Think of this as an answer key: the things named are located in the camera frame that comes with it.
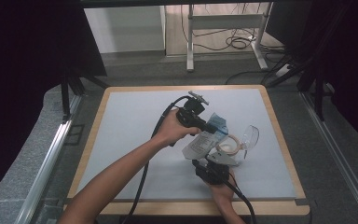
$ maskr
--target wall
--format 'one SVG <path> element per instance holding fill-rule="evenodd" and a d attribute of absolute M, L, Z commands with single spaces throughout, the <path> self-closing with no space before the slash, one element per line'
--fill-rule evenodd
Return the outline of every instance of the wall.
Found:
<path fill-rule="evenodd" d="M 101 53 L 165 50 L 163 7 L 86 8 Z"/>

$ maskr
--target black device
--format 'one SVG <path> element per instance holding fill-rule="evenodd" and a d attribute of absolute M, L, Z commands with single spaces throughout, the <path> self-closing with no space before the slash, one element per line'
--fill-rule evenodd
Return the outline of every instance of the black device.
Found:
<path fill-rule="evenodd" d="M 179 122 L 187 128 L 197 127 L 202 131 L 214 133 L 217 128 L 199 117 L 199 114 L 204 110 L 205 108 L 198 99 L 189 98 L 183 107 L 179 107 L 176 117 Z"/>
<path fill-rule="evenodd" d="M 208 105 L 209 103 L 206 102 L 202 96 L 197 95 L 193 93 L 192 91 L 189 92 L 189 96 L 182 96 L 178 98 L 176 101 L 171 103 L 165 111 L 162 113 L 161 117 L 158 120 L 158 123 L 155 127 L 155 130 L 152 133 L 152 137 L 157 133 L 159 126 L 161 125 L 162 121 L 166 118 L 168 113 L 173 109 L 173 107 L 181 100 L 187 99 L 184 106 L 179 107 L 179 111 L 176 113 L 176 117 L 179 120 L 179 122 L 187 127 L 197 127 L 200 128 L 202 131 L 206 131 L 208 133 L 215 133 L 217 131 L 217 128 L 214 127 L 211 124 L 208 124 L 205 120 L 201 119 L 199 117 L 199 114 L 205 110 L 202 103 L 205 103 Z M 232 189 L 249 207 L 249 210 L 251 212 L 252 221 L 254 224 L 256 224 L 255 220 L 255 212 L 253 210 L 252 205 L 249 203 L 249 201 L 246 199 L 245 196 L 241 194 L 241 191 L 238 189 L 238 187 L 234 187 L 229 183 L 229 167 L 226 164 L 219 164 L 215 160 L 216 157 L 214 155 L 207 155 L 205 157 L 207 160 L 207 165 L 202 166 L 200 165 L 200 162 L 197 160 L 193 160 L 192 163 L 194 166 L 196 166 L 196 175 L 199 176 L 202 180 L 205 182 L 211 184 L 211 185 L 219 185 L 219 184 L 226 184 L 230 189 Z M 122 221 L 121 224 L 126 223 L 126 221 L 132 216 L 133 212 L 135 211 L 136 205 L 139 202 L 142 188 L 145 183 L 146 174 L 148 170 L 149 162 L 144 167 L 144 172 L 142 174 L 141 183 L 139 184 L 139 188 L 136 192 L 136 196 L 132 205 L 132 208 L 129 212 L 129 214 L 125 217 L 125 219 Z"/>
<path fill-rule="evenodd" d="M 199 176 L 203 181 L 210 185 L 221 185 L 225 180 L 229 180 L 229 168 L 224 164 L 217 164 L 213 161 L 209 161 L 206 166 L 200 165 L 197 160 L 192 160 L 193 165 L 196 167 L 196 175 Z"/>

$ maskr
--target hand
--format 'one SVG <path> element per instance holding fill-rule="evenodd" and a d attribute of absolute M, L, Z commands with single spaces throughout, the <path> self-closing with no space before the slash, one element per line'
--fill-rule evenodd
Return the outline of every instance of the hand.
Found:
<path fill-rule="evenodd" d="M 231 185 L 235 186 L 234 179 L 232 178 L 232 176 L 234 176 L 234 172 L 232 171 L 231 168 L 229 169 L 229 172 L 231 173 L 231 175 L 229 176 L 228 181 Z M 231 204 L 232 197 L 234 196 L 234 191 L 232 191 L 232 189 L 230 189 L 225 184 L 210 185 L 207 183 L 207 185 L 209 186 L 209 189 L 211 190 L 213 200 L 217 206 Z"/>
<path fill-rule="evenodd" d="M 235 185 L 234 182 L 234 173 L 232 169 L 229 169 L 231 176 L 229 177 L 229 183 L 231 185 Z M 237 215 L 234 208 L 232 207 L 232 197 L 234 196 L 234 192 L 232 189 L 227 187 L 225 184 L 221 185 L 210 185 L 209 189 L 211 190 L 213 200 L 216 203 L 217 209 L 222 214 L 227 224 L 245 224 L 240 216 Z"/>
<path fill-rule="evenodd" d="M 197 134 L 201 132 L 199 128 L 184 127 L 176 117 L 176 112 L 178 110 L 179 109 L 174 109 L 168 113 L 155 135 L 156 138 L 163 140 L 166 146 L 177 142 L 179 139 L 184 138 L 187 134 Z"/>

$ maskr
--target floor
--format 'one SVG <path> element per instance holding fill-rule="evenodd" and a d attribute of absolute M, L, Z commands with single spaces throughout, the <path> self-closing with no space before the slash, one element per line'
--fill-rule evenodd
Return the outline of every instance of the floor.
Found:
<path fill-rule="evenodd" d="M 252 53 L 241 55 L 214 55 L 196 57 L 194 73 L 186 71 L 184 57 L 147 57 L 112 60 L 103 55 L 108 77 L 101 80 L 112 86 L 147 85 L 224 85 L 258 84 L 261 73 L 240 71 L 255 70 L 258 66 Z M 312 209 L 312 217 L 257 217 L 258 223 L 358 223 L 358 203 L 345 178 L 334 161 L 325 141 L 310 118 L 304 101 L 296 90 L 298 77 L 268 89 L 282 132 L 291 152 L 300 181 Z M 101 101 L 103 89 L 83 79 L 86 94 L 73 128 L 63 145 L 62 152 L 52 171 L 31 223 L 55 223 L 66 203 L 67 190 L 72 183 L 77 163 L 87 140 L 93 116 Z M 27 192 L 33 184 L 59 124 L 61 123 L 60 87 L 45 96 L 45 106 L 33 133 L 21 154 L 0 184 L 0 223 L 12 223 L 17 217 Z M 348 163 L 358 177 L 358 134 L 325 98 L 326 123 L 334 133 Z M 119 217 L 100 216 L 100 223 L 118 223 Z M 208 218 L 193 218 L 198 223 L 208 223 Z M 191 223 L 184 217 L 135 217 L 131 223 Z"/>

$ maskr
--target cable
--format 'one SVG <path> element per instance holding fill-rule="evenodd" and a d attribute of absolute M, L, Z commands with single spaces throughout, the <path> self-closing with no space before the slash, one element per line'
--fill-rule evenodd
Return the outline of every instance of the cable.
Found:
<path fill-rule="evenodd" d="M 244 38 L 244 37 L 240 37 L 240 36 L 235 36 L 238 32 L 238 29 L 235 29 L 232 31 L 231 33 L 231 37 L 228 37 L 226 39 L 226 44 L 228 46 L 231 46 L 232 48 L 234 49 L 246 49 L 249 44 L 252 42 L 251 40 L 249 40 L 248 38 Z M 234 43 L 242 43 L 244 46 L 242 47 L 236 47 L 234 46 Z"/>
<path fill-rule="evenodd" d="M 270 52 L 270 53 L 282 53 L 282 54 L 290 53 L 290 50 L 286 49 L 285 46 L 272 47 L 272 46 L 265 46 L 260 44 L 260 48 L 263 51 Z"/>
<path fill-rule="evenodd" d="M 228 82 L 234 78 L 234 77 L 237 77 L 237 76 L 240 76 L 240 75 L 243 75 L 243 74 L 248 74 L 248 73 L 272 73 L 272 72 L 276 72 L 276 71 L 279 71 L 281 68 L 273 68 L 271 70 L 268 70 L 268 71 L 261 71 L 261 70 L 258 70 L 258 71 L 244 71 L 244 72 L 239 72 L 237 74 L 234 74 L 232 75 L 231 77 L 229 77 L 226 82 L 225 82 L 225 85 L 228 84 Z"/>
<path fill-rule="evenodd" d="M 208 11 L 208 8 L 206 8 L 207 5 L 208 5 L 208 4 L 205 4 L 205 10 L 208 12 L 208 15 L 211 15 L 211 13 L 209 13 L 209 11 Z"/>
<path fill-rule="evenodd" d="M 286 62 L 283 63 L 283 59 L 286 57 L 287 55 L 283 56 L 273 67 L 272 69 L 266 73 L 263 77 L 263 79 L 261 80 L 260 84 L 265 86 L 266 85 L 266 81 L 267 79 L 270 77 L 270 75 L 272 74 L 272 72 L 275 72 L 275 71 L 279 71 L 281 68 L 283 68 L 287 63 L 290 63 L 293 59 L 290 58 L 288 59 Z"/>
<path fill-rule="evenodd" d="M 273 61 L 272 59 L 269 58 L 269 55 L 270 55 L 270 54 L 281 54 L 281 53 L 274 53 L 274 52 L 272 52 L 272 53 L 266 53 L 266 54 L 264 55 L 267 61 L 269 61 L 269 62 L 271 62 L 271 63 L 278 63 L 279 61 Z"/>
<path fill-rule="evenodd" d="M 310 207 L 310 219 L 308 221 L 308 224 L 312 224 L 312 220 L 313 220 L 313 214 L 312 214 L 312 208 Z"/>
<path fill-rule="evenodd" d="M 162 121 L 165 120 L 165 117 L 168 115 L 168 113 L 172 110 L 172 108 L 181 100 L 183 99 L 189 99 L 190 97 L 189 96 L 182 96 L 182 97 L 179 97 L 177 100 L 175 100 L 173 103 L 171 103 L 169 106 L 167 106 L 167 108 L 165 109 L 165 111 L 162 113 L 162 115 L 159 117 L 159 120 L 156 124 L 156 127 L 152 133 L 152 137 L 154 135 L 156 135 L 156 133 L 158 132 L 158 129 L 159 129 L 159 126 L 161 126 L 162 124 Z M 136 205 L 138 204 L 139 202 L 139 199 L 141 197 L 141 193 L 142 193 L 142 188 L 144 187 L 144 183 L 145 183 L 145 180 L 146 180 L 146 176 L 147 176 L 147 170 L 148 170 L 148 167 L 149 167 L 149 162 L 146 163 L 146 165 L 144 166 L 144 172 L 142 173 L 142 178 L 141 178 L 141 182 L 139 183 L 139 187 L 138 187 L 138 190 L 136 192 L 136 196 L 135 196 L 135 199 L 133 200 L 133 204 L 132 204 L 132 208 L 129 212 L 129 214 L 124 218 L 123 222 L 121 222 L 121 224 L 124 224 L 127 222 L 127 220 L 132 217 L 133 215 L 133 212 L 135 211 L 135 208 L 136 208 Z"/>
<path fill-rule="evenodd" d="M 237 180 L 235 180 L 234 175 L 232 175 L 231 173 L 228 173 L 228 174 L 231 176 L 232 180 L 234 181 L 234 184 L 235 184 L 235 187 L 237 188 L 237 190 L 240 193 L 242 193 L 241 190 L 240 190 L 240 187 L 238 187 Z"/>
<path fill-rule="evenodd" d="M 237 3 L 236 6 L 232 9 L 231 14 L 235 11 L 235 8 L 240 9 L 239 6 L 240 6 L 240 4 Z"/>
<path fill-rule="evenodd" d="M 258 3 L 258 7 L 257 7 L 257 12 L 255 14 L 258 13 L 258 10 L 260 9 L 261 3 Z"/>
<path fill-rule="evenodd" d="M 245 4 L 243 5 L 242 14 L 245 14 L 246 8 L 248 8 L 248 6 L 249 6 L 249 3 L 245 3 Z"/>
<path fill-rule="evenodd" d="M 206 34 L 202 34 L 202 35 L 196 35 L 196 34 L 194 34 L 194 32 L 193 32 L 193 36 L 199 37 L 199 36 L 203 36 L 203 35 L 214 35 L 214 34 L 222 33 L 222 32 L 229 31 L 229 30 L 231 30 L 231 29 L 214 31 L 214 32 L 210 32 L 210 33 L 206 33 Z"/>

